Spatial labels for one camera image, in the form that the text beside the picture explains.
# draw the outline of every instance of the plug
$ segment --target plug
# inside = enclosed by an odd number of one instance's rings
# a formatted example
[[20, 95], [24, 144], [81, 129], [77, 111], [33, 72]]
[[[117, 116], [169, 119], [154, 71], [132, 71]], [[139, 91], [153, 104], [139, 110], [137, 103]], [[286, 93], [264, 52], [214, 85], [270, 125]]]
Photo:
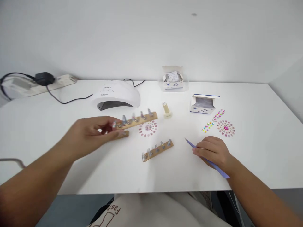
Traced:
[[47, 72], [37, 73], [35, 75], [35, 82], [41, 86], [47, 86], [53, 84], [54, 81], [55, 81], [54, 76]]

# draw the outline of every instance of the open box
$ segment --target open box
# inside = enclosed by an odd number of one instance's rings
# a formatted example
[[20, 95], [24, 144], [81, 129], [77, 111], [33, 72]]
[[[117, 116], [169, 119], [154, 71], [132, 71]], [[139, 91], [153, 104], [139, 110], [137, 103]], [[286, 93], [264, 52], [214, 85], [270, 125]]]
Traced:
[[215, 110], [215, 99], [220, 96], [193, 94], [190, 112], [211, 114]]

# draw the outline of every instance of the finger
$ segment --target finger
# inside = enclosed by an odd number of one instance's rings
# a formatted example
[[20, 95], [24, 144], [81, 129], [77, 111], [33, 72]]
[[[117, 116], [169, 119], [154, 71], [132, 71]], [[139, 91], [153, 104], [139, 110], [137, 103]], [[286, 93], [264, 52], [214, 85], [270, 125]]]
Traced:
[[109, 116], [103, 116], [103, 117], [91, 117], [87, 118], [88, 122], [90, 125], [98, 125], [99, 128], [107, 125], [107, 124], [112, 124], [114, 121], [116, 122], [121, 122], [121, 120], [114, 118], [114, 117], [109, 117]]
[[205, 149], [193, 148], [193, 154], [206, 158], [209, 161], [216, 162], [217, 154]]
[[106, 133], [109, 133], [109, 132], [113, 131], [112, 127], [109, 126], [109, 125], [106, 125], [105, 127], [101, 128], [101, 130], [102, 130], [102, 132], [101, 132], [102, 135], [104, 135], [104, 134], [106, 134]]
[[218, 137], [208, 136], [208, 137], [205, 137], [203, 139], [203, 141], [214, 142], [214, 141], [222, 141], [222, 140]]
[[124, 133], [124, 130], [116, 130], [116, 131], [109, 132], [105, 135], [101, 135], [100, 136], [101, 144], [105, 144], [113, 139], [116, 139], [117, 137], [122, 136], [123, 133]]
[[205, 158], [203, 158], [203, 157], [199, 157], [199, 158], [200, 158], [203, 162], [205, 162], [209, 167], [215, 169], [215, 168], [209, 163], [209, 161], [207, 161]]
[[213, 144], [212, 142], [201, 141], [201, 142], [197, 143], [197, 147], [204, 148], [204, 149], [210, 150], [212, 152], [216, 152], [216, 145]]
[[101, 132], [99, 132], [98, 130], [93, 129], [93, 128], [88, 129], [88, 132], [89, 132], [89, 135], [91, 135], [91, 136], [99, 136], [99, 135], [101, 135]]

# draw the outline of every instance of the gem sticker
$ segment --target gem sticker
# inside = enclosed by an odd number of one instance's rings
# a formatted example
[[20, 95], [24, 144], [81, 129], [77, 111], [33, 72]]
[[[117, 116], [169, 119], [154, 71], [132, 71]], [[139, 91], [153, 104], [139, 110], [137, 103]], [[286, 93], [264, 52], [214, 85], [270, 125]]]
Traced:
[[158, 124], [155, 120], [145, 122], [139, 126], [139, 134], [144, 137], [152, 136], [158, 130]]
[[212, 126], [215, 126], [219, 118], [225, 113], [225, 110], [221, 109], [215, 117], [212, 119], [212, 121], [208, 122], [202, 129], [203, 132], [207, 132]]
[[225, 137], [233, 137], [236, 132], [233, 124], [226, 120], [217, 122], [217, 129]]

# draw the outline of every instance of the right hand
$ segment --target right hand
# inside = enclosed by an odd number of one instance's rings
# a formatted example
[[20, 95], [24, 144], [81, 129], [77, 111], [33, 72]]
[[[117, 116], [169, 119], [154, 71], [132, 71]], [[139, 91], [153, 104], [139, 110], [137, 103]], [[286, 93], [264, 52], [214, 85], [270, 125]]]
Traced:
[[193, 154], [199, 156], [210, 167], [212, 165], [207, 160], [212, 161], [228, 175], [232, 174], [237, 162], [237, 159], [228, 151], [224, 141], [212, 136], [205, 137], [197, 143], [197, 147], [193, 148]]

